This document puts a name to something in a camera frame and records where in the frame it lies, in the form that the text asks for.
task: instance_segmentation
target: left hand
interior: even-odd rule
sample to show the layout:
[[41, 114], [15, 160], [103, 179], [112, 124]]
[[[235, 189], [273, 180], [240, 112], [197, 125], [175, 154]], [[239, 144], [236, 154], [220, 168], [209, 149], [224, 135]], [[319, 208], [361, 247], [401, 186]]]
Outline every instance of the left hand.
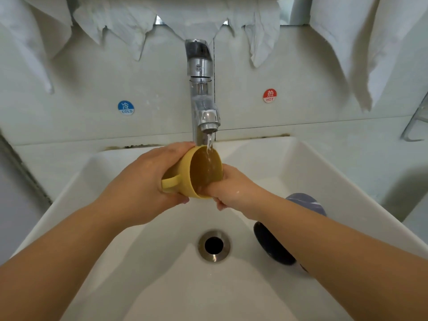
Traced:
[[146, 224], [189, 198], [162, 191], [161, 179], [195, 144], [174, 143], [142, 154], [111, 181], [93, 203], [103, 218], [127, 228]]

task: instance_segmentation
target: white sink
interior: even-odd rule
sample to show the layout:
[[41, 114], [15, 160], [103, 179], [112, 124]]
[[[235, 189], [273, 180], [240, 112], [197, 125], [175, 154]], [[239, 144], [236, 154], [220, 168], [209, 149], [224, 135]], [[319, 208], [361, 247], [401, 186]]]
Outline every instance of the white sink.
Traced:
[[[269, 191], [283, 197], [307, 193], [329, 218], [428, 258], [425, 243], [297, 139], [220, 142], [215, 147], [224, 163]], [[19, 250], [93, 201], [150, 149], [93, 156]], [[191, 199], [147, 225], [129, 228], [103, 253], [63, 320], [351, 320], [298, 264], [284, 266], [271, 259], [257, 242], [253, 225], [237, 211], [218, 212], [212, 200]], [[213, 228], [224, 231], [232, 243], [228, 257], [218, 263], [202, 260], [197, 251], [200, 236]]]

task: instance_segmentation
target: faucet spout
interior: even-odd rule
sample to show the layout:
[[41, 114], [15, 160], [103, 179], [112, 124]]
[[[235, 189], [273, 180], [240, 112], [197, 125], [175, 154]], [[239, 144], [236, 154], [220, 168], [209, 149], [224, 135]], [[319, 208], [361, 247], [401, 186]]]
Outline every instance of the faucet spout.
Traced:
[[206, 145], [207, 135], [217, 132], [220, 116], [212, 95], [214, 65], [210, 49], [202, 39], [187, 39], [187, 75], [190, 76], [193, 141]]

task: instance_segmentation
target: towel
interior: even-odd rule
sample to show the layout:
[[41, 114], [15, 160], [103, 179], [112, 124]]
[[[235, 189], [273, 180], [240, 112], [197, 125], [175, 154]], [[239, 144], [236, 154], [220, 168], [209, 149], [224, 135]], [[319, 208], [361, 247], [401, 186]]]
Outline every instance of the towel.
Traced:
[[255, 67], [272, 52], [280, 33], [280, 9], [276, 0], [78, 1], [73, 17], [79, 26], [98, 44], [103, 29], [111, 30], [128, 45], [137, 61], [156, 15], [182, 40], [204, 39], [209, 45], [226, 20], [235, 33], [244, 26]]
[[66, 0], [0, 0], [0, 23], [13, 40], [29, 69], [54, 92], [46, 69], [72, 34], [72, 20]]
[[362, 110], [378, 102], [428, 0], [313, 0], [310, 25], [332, 46]]

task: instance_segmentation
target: blue sticker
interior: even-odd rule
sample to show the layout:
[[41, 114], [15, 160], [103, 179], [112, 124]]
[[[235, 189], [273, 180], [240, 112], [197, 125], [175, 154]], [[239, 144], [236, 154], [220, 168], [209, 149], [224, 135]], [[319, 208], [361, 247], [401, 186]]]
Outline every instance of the blue sticker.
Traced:
[[132, 115], [134, 113], [134, 106], [126, 100], [119, 102], [117, 109], [126, 116]]

